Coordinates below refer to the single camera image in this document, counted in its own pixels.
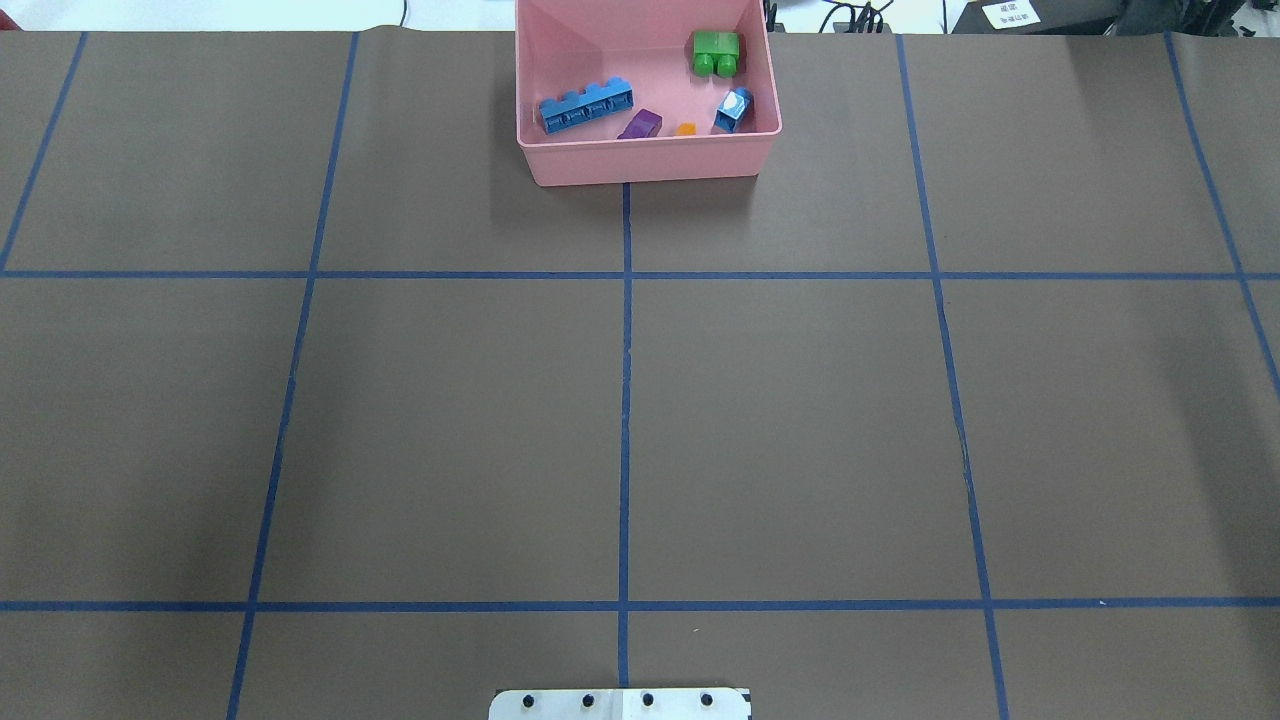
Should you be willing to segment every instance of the white metal plate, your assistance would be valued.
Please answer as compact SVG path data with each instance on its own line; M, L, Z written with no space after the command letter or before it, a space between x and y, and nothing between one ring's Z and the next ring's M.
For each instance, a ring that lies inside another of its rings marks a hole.
M750 720L750 698L740 688L503 691L489 720Z

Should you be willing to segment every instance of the purple lego brick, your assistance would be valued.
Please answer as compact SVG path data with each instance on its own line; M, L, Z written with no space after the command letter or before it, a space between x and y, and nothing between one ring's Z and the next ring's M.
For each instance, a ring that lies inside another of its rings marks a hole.
M627 129L622 131L618 140L631 140L636 137L653 137L662 129L662 115L640 110L636 117L627 123Z

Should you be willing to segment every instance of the black device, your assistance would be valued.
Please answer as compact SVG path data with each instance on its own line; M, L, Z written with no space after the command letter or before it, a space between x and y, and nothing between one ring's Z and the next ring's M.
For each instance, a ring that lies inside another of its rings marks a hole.
M1041 22L997 31L991 27L991 20L982 9L1001 4L1000 0L965 4L951 32L954 35L1102 35L1120 18L1124 9L1121 0L1032 0Z
M1235 35L1231 15L1244 0L1030 0L1041 22L991 27L984 6L1000 0L969 3L951 31L956 35L1153 35L1165 31L1217 37Z

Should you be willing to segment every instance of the black cable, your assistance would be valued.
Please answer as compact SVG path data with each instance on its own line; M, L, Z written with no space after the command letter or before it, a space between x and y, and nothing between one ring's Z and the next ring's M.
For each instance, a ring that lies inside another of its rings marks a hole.
M849 23L852 24L852 22L854 22L854 13L855 13L854 6L852 5L846 5L844 3L837 3L836 6L832 8L829 13L827 13L827 17L822 19L822 27L818 28L818 35L822 35L823 31L827 29L827 23L831 22L831 15L835 15L836 10L838 10L841 8L849 8Z
M1217 0L1204 3L1199 15L1196 17L1196 27L1192 28L1192 35L1204 35L1204 31L1208 29L1210 19L1213 18L1215 8L1217 8Z
M846 29L845 32L867 32L867 33L882 32L884 27L883 13L890 5L895 3L895 0L888 0L888 3L884 4L884 6L877 10L874 6L872 6L870 3L865 5L855 5L852 3L840 3L838 0L823 0L823 1L829 3L832 8L831 12L827 13L827 17L822 19L822 26L818 28L819 33L826 32L827 23L831 22L831 18L832 15L836 14L836 10L840 10L841 8L849 8L849 29Z

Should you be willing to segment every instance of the pink plastic bin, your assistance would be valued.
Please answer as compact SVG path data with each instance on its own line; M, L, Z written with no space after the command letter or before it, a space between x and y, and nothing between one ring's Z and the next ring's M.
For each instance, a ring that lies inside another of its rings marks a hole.
M742 36L737 76L692 73L696 29ZM547 135L543 99L613 76L631 83L632 110ZM741 129L713 129L716 108L739 86L754 95ZM617 140L641 108L662 115L658 137ZM676 137L681 123L698 135ZM516 0L516 138L538 184L755 176L780 132L759 0Z

